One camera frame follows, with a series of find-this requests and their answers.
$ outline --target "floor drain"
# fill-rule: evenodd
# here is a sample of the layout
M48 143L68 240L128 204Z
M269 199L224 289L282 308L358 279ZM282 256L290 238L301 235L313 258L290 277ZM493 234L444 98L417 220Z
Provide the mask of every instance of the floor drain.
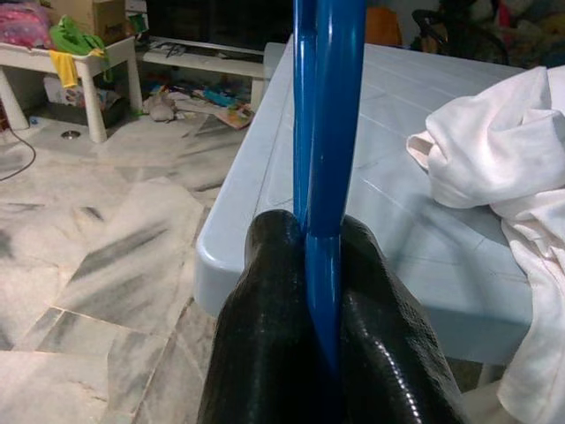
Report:
M61 134L61 137L63 137L65 140L74 140L80 137L80 132L73 130L65 131Z

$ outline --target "marble floor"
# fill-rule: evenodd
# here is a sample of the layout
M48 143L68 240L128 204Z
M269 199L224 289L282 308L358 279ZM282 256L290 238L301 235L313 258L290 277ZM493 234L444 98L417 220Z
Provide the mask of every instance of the marble floor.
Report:
M0 182L0 422L195 422L215 322L194 242L245 131L189 114L102 145L47 119L19 135L37 159ZM0 177L30 155L2 133Z

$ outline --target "tv stand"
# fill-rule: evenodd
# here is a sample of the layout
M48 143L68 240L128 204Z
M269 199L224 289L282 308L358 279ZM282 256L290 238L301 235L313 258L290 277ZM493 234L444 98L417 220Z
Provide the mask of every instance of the tv stand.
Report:
M151 48L138 54L138 60L186 69L228 73L252 79L251 108L257 111L263 97L265 74L261 55L204 47L178 45L179 50Z

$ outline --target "pink bag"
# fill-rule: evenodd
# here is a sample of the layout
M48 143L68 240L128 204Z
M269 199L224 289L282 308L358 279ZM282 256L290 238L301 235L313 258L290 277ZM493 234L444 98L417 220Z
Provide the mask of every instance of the pink bag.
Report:
M47 13L35 3L0 4L0 42L52 49Z

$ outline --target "white towel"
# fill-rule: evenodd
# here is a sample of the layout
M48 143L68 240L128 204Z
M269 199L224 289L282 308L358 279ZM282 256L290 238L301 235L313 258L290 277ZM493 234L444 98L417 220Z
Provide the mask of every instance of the white towel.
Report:
M525 424L565 422L565 67L536 68L432 113L408 152L432 196L489 204L532 288L533 319L498 399Z

